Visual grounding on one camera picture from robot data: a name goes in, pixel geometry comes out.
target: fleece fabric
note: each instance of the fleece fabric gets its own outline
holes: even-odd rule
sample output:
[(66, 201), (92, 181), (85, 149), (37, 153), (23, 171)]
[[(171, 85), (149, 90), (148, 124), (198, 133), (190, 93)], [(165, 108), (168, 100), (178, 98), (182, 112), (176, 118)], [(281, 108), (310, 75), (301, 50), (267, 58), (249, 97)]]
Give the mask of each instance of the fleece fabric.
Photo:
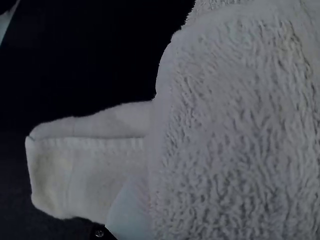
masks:
[(235, 3), (197, 1), (162, 57), (154, 239), (319, 239), (320, 2)]
[(150, 106), (129, 103), (37, 126), (25, 140), (34, 206), (104, 224), (127, 176), (145, 172)]

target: white fleece jacket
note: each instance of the white fleece jacket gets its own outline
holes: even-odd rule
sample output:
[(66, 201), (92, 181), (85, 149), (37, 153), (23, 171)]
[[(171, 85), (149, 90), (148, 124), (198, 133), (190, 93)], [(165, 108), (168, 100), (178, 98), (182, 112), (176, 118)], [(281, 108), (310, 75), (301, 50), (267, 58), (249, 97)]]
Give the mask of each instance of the white fleece jacket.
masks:
[[(141, 150), (146, 161), (135, 159), (137, 171), (147, 163), (154, 239), (320, 238), (319, 13), (317, 0), (196, 1), (161, 59)], [(102, 145), (99, 154), (108, 149)], [(83, 217), (69, 200), (79, 185), (67, 184), (77, 182), (81, 167), (67, 162), (91, 155), (77, 147), (71, 158), (51, 157), (53, 167), (41, 168), (57, 152), (43, 149), (28, 157), (32, 194), (49, 214)], [(65, 169), (69, 181), (60, 177)], [(88, 169), (102, 176), (111, 168), (80, 174), (90, 176)], [(100, 182), (90, 178), (82, 181), (88, 188)], [(108, 191), (102, 186), (97, 193)], [(104, 197), (100, 209), (107, 211), (113, 196)], [(85, 214), (98, 219), (97, 212)]]

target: sleeve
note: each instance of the sleeve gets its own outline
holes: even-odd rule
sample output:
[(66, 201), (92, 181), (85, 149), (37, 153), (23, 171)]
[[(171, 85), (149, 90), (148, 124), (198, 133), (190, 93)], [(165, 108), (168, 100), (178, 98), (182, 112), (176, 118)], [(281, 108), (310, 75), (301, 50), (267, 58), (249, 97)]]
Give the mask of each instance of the sleeve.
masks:
[(133, 102), (108, 108), (85, 117), (67, 117), (35, 127), (30, 137), (131, 138), (143, 137), (150, 125), (152, 102)]
[(127, 176), (145, 169), (150, 107), (129, 103), (37, 126), (25, 140), (34, 206), (104, 224)]

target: dark fabric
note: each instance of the dark fabric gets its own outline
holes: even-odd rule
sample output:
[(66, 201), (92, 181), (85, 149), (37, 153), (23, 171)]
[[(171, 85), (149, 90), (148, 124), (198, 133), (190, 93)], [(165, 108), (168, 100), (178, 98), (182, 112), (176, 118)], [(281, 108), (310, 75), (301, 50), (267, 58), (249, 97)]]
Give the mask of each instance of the dark fabric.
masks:
[(10, 10), (15, 4), (17, 0), (1, 0), (0, 1), (0, 15)]
[(192, 6), (21, 0), (0, 47), (1, 240), (90, 238), (91, 222), (33, 207), (25, 136), (41, 122), (151, 100), (163, 51)]

